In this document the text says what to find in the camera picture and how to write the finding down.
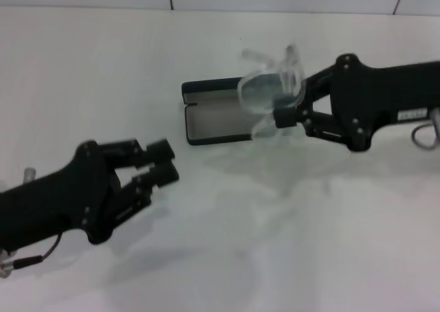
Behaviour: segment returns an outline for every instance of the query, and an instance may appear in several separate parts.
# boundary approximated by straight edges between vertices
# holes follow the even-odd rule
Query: label sticker
[[[409,111],[400,111],[397,114],[397,121],[415,120],[417,118],[425,118],[428,115],[427,108],[411,109]]]

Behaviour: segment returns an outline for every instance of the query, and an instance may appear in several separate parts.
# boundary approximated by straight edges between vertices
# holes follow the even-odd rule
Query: transparent plastic part
[[[243,51],[243,57],[264,65],[264,69],[244,77],[239,83],[239,100],[248,112],[264,115],[252,129],[252,139],[302,135],[303,128],[276,128],[275,109],[296,107],[305,96],[305,77],[295,45],[286,47],[285,59],[275,62],[255,51]]]

